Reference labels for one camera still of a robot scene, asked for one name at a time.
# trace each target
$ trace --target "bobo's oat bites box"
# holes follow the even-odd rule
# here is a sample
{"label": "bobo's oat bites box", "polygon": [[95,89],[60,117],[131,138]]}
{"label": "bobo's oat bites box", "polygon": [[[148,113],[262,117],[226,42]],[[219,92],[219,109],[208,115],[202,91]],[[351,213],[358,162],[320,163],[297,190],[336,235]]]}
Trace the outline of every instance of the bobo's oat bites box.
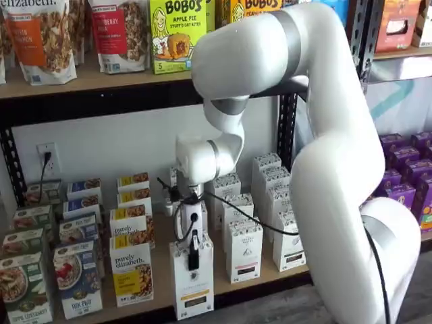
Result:
{"label": "bobo's oat bites box", "polygon": [[207,33],[205,0],[150,0],[155,74],[190,70],[198,39]]}

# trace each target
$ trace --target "electrical outlet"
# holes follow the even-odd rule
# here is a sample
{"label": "electrical outlet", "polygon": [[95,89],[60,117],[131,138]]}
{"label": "electrical outlet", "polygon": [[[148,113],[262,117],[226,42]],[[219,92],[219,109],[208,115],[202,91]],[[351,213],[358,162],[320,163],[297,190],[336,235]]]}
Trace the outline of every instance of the electrical outlet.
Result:
{"label": "electrical outlet", "polygon": [[45,172],[43,175],[44,180],[61,178],[61,167],[59,155],[57,154],[57,145],[55,143],[45,143],[36,145],[36,148],[38,150],[41,168],[43,168],[45,162],[44,154],[46,152],[51,152],[51,158],[45,167]]}

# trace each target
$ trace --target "granola bag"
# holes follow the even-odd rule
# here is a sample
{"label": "granola bag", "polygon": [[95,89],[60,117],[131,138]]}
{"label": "granola bag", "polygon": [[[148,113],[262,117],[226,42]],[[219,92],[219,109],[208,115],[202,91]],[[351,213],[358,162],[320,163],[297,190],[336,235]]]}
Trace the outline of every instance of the granola bag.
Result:
{"label": "granola bag", "polygon": [[101,72],[145,70],[148,62],[147,0],[89,0]]}
{"label": "granola bag", "polygon": [[27,82],[65,84],[76,78],[69,0],[4,0],[0,6]]}

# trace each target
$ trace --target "white wall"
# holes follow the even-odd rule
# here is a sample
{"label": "white wall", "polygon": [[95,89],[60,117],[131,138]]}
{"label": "white wall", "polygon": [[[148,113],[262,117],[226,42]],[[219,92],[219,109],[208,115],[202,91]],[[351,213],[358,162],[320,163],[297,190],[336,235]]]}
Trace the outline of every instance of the white wall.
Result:
{"label": "white wall", "polygon": [[[251,99],[244,113],[246,142],[238,173],[246,186],[250,183],[251,158],[275,147],[276,100]],[[27,183],[37,182],[41,176],[36,145],[56,142],[64,181],[101,177],[106,208],[115,207],[115,179],[141,171],[150,173],[153,200],[160,201],[156,177],[166,178],[168,168],[175,163],[176,134],[180,132],[205,139],[219,135],[206,121],[202,105],[13,129]]]}

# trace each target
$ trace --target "black cable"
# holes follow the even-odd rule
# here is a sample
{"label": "black cable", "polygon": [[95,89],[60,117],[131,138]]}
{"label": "black cable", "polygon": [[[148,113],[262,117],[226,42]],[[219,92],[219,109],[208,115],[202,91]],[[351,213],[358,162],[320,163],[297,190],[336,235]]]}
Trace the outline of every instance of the black cable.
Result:
{"label": "black cable", "polygon": [[389,306],[389,297],[387,295],[387,290],[385,289],[385,279],[383,274],[383,267],[381,265],[381,260],[379,259],[378,250],[375,246],[375,243],[372,239],[372,236],[368,232],[366,228],[364,228],[366,232],[367,240],[369,241],[369,244],[371,245],[371,249],[373,252],[373,255],[375,257],[375,260],[377,261],[377,267],[379,272],[379,278],[381,279],[381,289],[383,291],[383,299],[384,299],[384,312],[385,312],[385,322],[386,324],[390,324],[390,306]]}

